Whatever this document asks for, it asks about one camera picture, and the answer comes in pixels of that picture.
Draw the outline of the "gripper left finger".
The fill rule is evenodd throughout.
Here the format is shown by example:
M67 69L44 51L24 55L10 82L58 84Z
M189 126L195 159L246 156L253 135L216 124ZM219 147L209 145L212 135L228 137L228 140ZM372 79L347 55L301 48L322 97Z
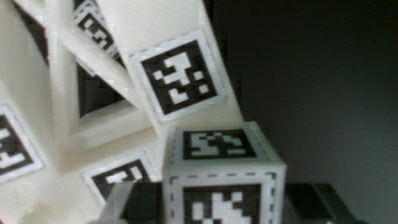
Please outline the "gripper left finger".
M88 224L127 224L125 218L122 217L122 213L129 200L131 188L131 182L122 182L115 184L99 217Z

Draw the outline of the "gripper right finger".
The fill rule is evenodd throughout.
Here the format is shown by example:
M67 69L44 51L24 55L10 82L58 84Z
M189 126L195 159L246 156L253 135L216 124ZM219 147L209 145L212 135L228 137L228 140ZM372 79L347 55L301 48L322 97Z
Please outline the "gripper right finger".
M367 224L353 216L333 187L326 183L312 185L314 204L310 208L310 224Z

